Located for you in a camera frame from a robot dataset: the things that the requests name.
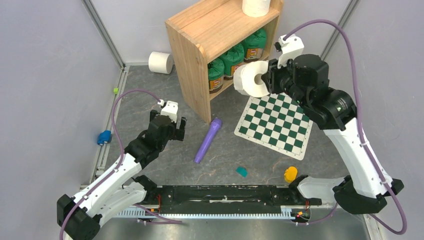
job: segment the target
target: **chessboard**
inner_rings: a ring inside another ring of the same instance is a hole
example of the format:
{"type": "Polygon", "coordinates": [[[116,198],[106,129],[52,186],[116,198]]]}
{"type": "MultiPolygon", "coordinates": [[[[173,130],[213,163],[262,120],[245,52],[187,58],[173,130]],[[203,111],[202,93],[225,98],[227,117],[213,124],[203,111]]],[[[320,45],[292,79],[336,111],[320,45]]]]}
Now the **chessboard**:
{"type": "Polygon", "coordinates": [[[250,97],[234,134],[303,160],[312,121],[303,109],[286,94],[250,97]]]}

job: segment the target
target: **white toilet paper roll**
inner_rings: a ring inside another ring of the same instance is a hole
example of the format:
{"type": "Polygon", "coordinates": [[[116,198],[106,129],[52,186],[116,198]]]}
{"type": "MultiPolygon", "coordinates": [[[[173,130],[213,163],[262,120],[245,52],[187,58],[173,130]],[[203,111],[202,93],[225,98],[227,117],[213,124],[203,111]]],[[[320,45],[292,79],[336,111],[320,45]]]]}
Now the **white toilet paper roll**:
{"type": "Polygon", "coordinates": [[[242,10],[247,16],[258,18],[270,10],[271,0],[243,0],[242,10]]]}
{"type": "Polygon", "coordinates": [[[171,54],[153,51],[148,58],[148,69],[154,73],[170,74],[174,65],[171,54]]]}
{"type": "Polygon", "coordinates": [[[237,68],[234,73],[234,89],[239,93],[255,98],[268,94],[267,85],[261,76],[268,71],[268,61],[254,61],[237,68]]]}

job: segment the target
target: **green jar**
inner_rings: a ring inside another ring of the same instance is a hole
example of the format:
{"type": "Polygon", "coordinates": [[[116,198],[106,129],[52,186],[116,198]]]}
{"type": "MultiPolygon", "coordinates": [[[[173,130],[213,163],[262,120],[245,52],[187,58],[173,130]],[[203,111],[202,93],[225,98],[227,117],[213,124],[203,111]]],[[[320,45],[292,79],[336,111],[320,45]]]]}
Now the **green jar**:
{"type": "Polygon", "coordinates": [[[241,44],[244,49],[244,61],[246,63],[257,61],[262,57],[267,43],[267,32],[261,28],[244,39],[241,44]]]}
{"type": "Polygon", "coordinates": [[[243,58],[245,56],[245,51],[243,45],[240,43],[230,48],[226,53],[219,56],[219,58],[224,62],[224,79],[231,80],[233,79],[234,72],[238,67],[243,63],[243,58]]]}
{"type": "Polygon", "coordinates": [[[224,62],[217,58],[207,65],[207,78],[209,79],[209,93],[218,92],[224,84],[224,62]]]}

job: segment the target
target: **yellow object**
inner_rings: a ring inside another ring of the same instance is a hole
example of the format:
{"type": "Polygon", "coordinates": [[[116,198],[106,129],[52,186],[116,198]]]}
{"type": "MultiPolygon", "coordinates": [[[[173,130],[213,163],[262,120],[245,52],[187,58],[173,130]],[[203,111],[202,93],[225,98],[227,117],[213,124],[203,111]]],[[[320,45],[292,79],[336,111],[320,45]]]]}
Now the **yellow object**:
{"type": "Polygon", "coordinates": [[[296,179],[296,176],[298,175],[298,169],[294,166],[291,166],[287,168],[287,170],[284,173],[284,180],[288,183],[293,182],[296,179]]]}

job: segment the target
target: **purple cylinder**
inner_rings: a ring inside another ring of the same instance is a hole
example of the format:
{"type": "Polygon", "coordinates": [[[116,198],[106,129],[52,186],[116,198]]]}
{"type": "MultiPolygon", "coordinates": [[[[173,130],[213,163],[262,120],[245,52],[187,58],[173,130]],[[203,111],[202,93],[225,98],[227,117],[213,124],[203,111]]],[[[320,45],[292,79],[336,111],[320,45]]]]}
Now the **purple cylinder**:
{"type": "Polygon", "coordinates": [[[221,121],[219,118],[215,118],[210,123],[209,131],[207,132],[206,137],[204,138],[203,143],[201,144],[199,151],[197,151],[196,157],[194,158],[195,163],[199,164],[202,161],[222,124],[223,121],[221,121]]]}

